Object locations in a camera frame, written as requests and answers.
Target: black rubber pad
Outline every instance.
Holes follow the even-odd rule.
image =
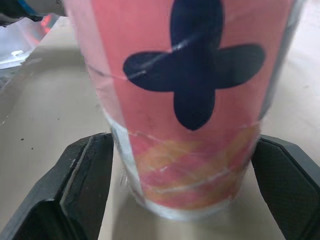
[[[297,145],[262,136],[252,157],[260,192],[287,240],[319,240],[320,168]]]

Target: navy blue cross shape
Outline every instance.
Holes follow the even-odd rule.
[[[216,90],[246,83],[265,60],[258,44],[219,48],[223,27],[220,0],[175,0],[170,19],[172,51],[135,53],[125,60],[123,71],[140,88],[173,92],[177,120],[189,130],[198,130],[213,113]]]

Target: table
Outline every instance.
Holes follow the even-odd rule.
[[[318,0],[309,1],[262,133],[298,144],[320,165]],[[72,26],[60,18],[0,91],[0,231],[67,145],[110,128]],[[237,201],[197,222],[175,222],[136,204],[115,151],[100,240],[284,240],[252,166]]]

